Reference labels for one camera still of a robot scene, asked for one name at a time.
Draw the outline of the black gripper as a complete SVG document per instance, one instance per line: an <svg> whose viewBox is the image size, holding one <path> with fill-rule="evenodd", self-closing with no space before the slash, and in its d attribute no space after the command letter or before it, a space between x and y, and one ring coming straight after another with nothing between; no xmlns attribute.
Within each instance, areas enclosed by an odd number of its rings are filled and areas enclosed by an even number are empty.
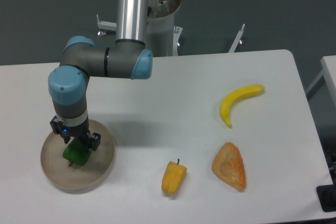
<svg viewBox="0 0 336 224"><path fill-rule="evenodd" d="M50 121L50 126L55 134L59 134L64 139L65 144L70 141L71 137L78 138L84 152L96 151L100 145L101 135L90 132L88 117L78 125L68 126L65 124L65 120L58 120L54 116Z"/></svg>

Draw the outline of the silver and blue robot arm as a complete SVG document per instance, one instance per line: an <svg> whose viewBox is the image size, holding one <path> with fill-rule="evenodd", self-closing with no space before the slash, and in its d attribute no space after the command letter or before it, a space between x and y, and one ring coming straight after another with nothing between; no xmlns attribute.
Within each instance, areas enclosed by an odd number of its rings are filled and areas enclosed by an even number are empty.
<svg viewBox="0 0 336 224"><path fill-rule="evenodd" d="M68 40L59 67L48 77L48 91L55 117L52 131L65 143L80 139L95 151L101 136L89 130L86 90L90 77L148 79L153 53L145 36L150 13L148 0L118 0L115 47L99 50L84 36Z"/></svg>

